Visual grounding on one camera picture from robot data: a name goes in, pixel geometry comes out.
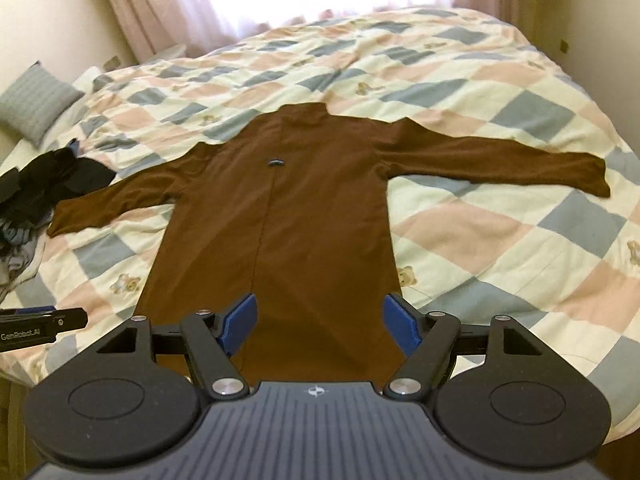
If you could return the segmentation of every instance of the wall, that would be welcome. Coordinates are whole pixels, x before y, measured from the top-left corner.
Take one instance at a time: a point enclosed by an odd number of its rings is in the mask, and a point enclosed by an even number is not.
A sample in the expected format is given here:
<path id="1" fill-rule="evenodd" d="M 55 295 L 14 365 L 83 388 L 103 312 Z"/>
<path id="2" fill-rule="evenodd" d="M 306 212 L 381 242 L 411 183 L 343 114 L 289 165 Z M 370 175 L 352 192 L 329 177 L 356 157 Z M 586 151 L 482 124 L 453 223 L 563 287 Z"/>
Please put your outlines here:
<path id="1" fill-rule="evenodd" d="M 0 92 L 37 60 L 72 82 L 116 55 L 134 62 L 108 0 L 0 0 Z M 0 159 L 14 142 L 0 135 Z"/>
<path id="2" fill-rule="evenodd" d="M 640 155 L 640 0 L 538 0 L 533 41 Z"/>

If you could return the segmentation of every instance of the gray ridged panel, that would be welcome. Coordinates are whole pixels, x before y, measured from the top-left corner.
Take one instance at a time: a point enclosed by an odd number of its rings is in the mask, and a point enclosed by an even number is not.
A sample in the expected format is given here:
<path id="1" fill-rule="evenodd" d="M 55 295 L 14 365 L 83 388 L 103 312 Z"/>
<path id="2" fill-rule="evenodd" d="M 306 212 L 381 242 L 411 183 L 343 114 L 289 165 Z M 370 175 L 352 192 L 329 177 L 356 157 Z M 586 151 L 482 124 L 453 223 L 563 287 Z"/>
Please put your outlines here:
<path id="1" fill-rule="evenodd" d="M 263 383 L 245 400 L 214 405 L 182 447 L 146 465 L 110 474 L 46 465 L 33 478 L 603 480 L 604 476 L 587 464 L 527 473 L 476 462 L 447 445 L 420 406 L 383 399 L 369 383 Z"/>

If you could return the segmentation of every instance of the pile of clothes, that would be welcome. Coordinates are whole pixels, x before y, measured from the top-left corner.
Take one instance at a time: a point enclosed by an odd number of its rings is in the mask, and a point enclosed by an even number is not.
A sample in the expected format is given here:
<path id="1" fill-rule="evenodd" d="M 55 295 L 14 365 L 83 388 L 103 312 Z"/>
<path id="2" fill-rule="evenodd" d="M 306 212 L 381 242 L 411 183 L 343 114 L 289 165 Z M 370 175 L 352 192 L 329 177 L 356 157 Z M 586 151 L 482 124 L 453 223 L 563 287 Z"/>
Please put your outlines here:
<path id="1" fill-rule="evenodd" d="M 33 260 L 41 227 L 61 200 L 108 186 L 115 172 L 78 157 L 79 142 L 34 158 L 0 176 L 0 301 Z"/>

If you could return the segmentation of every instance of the white crosshair logo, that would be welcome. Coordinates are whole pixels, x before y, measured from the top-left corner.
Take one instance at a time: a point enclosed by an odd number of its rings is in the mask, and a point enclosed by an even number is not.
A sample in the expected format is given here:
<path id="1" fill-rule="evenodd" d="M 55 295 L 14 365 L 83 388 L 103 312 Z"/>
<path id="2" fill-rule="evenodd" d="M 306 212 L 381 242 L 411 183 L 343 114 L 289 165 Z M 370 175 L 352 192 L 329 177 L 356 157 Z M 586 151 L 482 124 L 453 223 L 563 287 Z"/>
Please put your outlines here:
<path id="1" fill-rule="evenodd" d="M 324 388 L 322 386 L 312 386 L 306 392 L 309 395 L 313 395 L 317 399 L 321 395 L 324 395 Z"/>

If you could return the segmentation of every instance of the wooden floor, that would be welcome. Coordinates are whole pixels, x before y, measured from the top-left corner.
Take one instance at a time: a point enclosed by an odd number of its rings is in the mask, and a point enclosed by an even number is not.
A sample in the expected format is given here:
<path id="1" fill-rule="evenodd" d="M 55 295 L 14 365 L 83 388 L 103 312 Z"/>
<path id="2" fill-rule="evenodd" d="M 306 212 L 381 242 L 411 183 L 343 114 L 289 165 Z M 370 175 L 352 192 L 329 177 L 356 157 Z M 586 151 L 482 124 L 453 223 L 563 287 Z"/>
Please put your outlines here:
<path id="1" fill-rule="evenodd" d="M 612 480 L 639 480 L 640 430 L 604 446 L 596 466 Z"/>

